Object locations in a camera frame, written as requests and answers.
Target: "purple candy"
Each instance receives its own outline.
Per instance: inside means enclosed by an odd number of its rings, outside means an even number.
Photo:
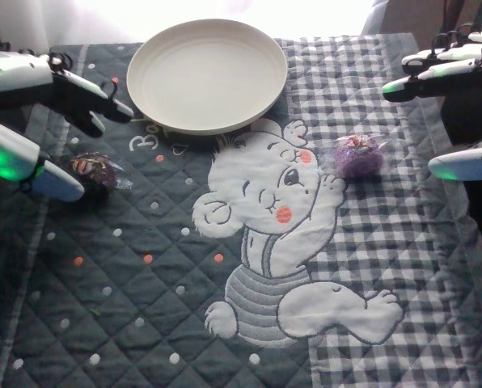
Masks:
[[[366,135],[352,135],[336,147],[336,173],[341,178],[372,175],[383,165],[379,144]]]

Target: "quilted mat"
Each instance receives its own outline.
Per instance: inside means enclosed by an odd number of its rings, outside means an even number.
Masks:
[[[83,136],[35,108],[54,158],[95,150],[133,182],[101,205],[2,198],[0,386],[482,386],[482,239],[433,99],[381,86],[410,35],[278,40],[290,74],[251,127],[177,135],[136,111]],[[55,48],[125,88],[139,44]],[[391,141],[387,169],[333,175],[332,141]]]

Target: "orange circle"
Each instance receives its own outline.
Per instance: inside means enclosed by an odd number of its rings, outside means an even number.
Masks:
[[[311,153],[306,150],[300,150],[298,152],[298,157],[302,160],[302,163],[309,163],[311,162]]]
[[[281,224],[285,224],[291,219],[291,209],[288,206],[281,206],[277,209],[275,217]]]
[[[82,262],[83,262],[83,259],[82,259],[81,256],[78,256],[78,257],[75,257],[75,258],[74,258],[74,265],[75,265],[76,267],[79,267],[79,266],[82,264]]]

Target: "robotic arm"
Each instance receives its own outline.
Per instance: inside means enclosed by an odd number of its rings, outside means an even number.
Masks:
[[[464,26],[436,36],[430,50],[406,56],[402,65],[408,76],[386,84],[385,99],[403,102],[482,88],[482,31],[471,26],[464,35]],[[446,47],[434,48],[440,38]],[[428,168],[440,179],[482,180],[482,141],[450,147],[431,159]]]
[[[71,59],[51,53],[0,52],[0,110],[41,103],[63,115],[86,135],[100,137],[104,125],[97,117],[127,123],[133,111],[106,95],[101,87],[69,71]],[[26,137],[0,124],[0,176],[20,182],[23,191],[35,191],[67,202],[84,194],[83,186],[49,161],[40,147]]]

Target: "plate rim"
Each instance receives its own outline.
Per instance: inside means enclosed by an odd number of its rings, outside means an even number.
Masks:
[[[248,29],[251,29],[255,32],[257,32],[258,34],[261,34],[262,36],[266,36],[268,39],[269,39],[269,42],[274,45],[274,47],[277,49],[276,51],[280,53],[280,56],[281,56],[281,64],[283,65],[283,69],[285,69],[285,73],[284,73],[284,77],[282,78],[281,80],[281,87],[279,88],[279,92],[277,93],[275,99],[266,107],[264,108],[262,111],[258,112],[257,114],[255,114],[254,116],[250,117],[250,118],[247,118],[246,120],[240,122],[240,123],[237,123],[237,124],[233,124],[233,125],[228,125],[226,127],[219,127],[219,128],[212,128],[212,129],[182,129],[182,128],[176,128],[176,127],[173,127],[169,124],[165,124],[163,122],[161,122],[160,120],[156,120],[154,119],[153,117],[151,117],[149,114],[145,113],[143,110],[141,110],[139,108],[138,105],[135,104],[135,101],[134,101],[134,97],[132,96],[132,93],[130,92],[130,74],[131,74],[131,69],[132,69],[132,64],[134,63],[135,61],[135,58],[139,55],[139,53],[141,52],[141,50],[146,46],[148,45],[153,39],[155,39],[157,36],[163,34],[163,33],[167,33],[168,31],[170,30],[173,30],[173,29],[177,29],[177,28],[180,28],[180,27],[183,27],[184,25],[190,25],[190,24],[202,24],[202,23],[216,23],[216,22],[222,22],[222,23],[233,23],[233,24],[238,24],[238,25],[241,25],[243,26],[243,28],[248,28]],[[195,136],[210,136],[210,135],[218,135],[218,134],[222,134],[222,133],[228,133],[228,132],[232,132],[232,131],[235,131],[236,129],[241,129],[242,127],[252,123],[253,121],[257,120],[258,118],[260,118],[262,115],[264,115],[275,103],[276,101],[278,100],[279,96],[282,94],[282,91],[284,90],[285,88],[285,84],[286,84],[286,81],[288,79],[288,74],[289,74],[289,66],[288,66],[288,59],[284,53],[284,50],[282,49],[282,47],[271,37],[269,36],[268,34],[266,34],[265,32],[262,32],[260,29],[256,28],[256,27],[253,27],[251,26],[250,24],[247,24],[247,23],[243,23],[243,22],[239,22],[237,20],[230,20],[230,19],[220,19],[220,18],[212,18],[212,19],[196,19],[196,20],[190,20],[188,22],[183,22],[183,23],[179,23],[179,24],[176,24],[174,26],[171,26],[169,28],[166,28],[160,32],[157,32],[155,35],[153,35],[151,38],[149,38],[148,40],[146,40],[146,42],[144,42],[138,49],[137,51],[135,52],[135,54],[133,55],[131,61],[129,62],[128,64],[128,72],[126,74],[126,86],[127,86],[127,89],[128,89],[128,93],[129,93],[129,97],[131,98],[133,104],[137,107],[137,109],[145,116],[147,117],[148,119],[152,120],[153,122],[155,122],[156,124],[159,124],[161,125],[162,127],[166,128],[166,129],[170,129],[174,132],[178,132],[178,133],[185,133],[185,134],[190,134],[190,135],[195,135]]]

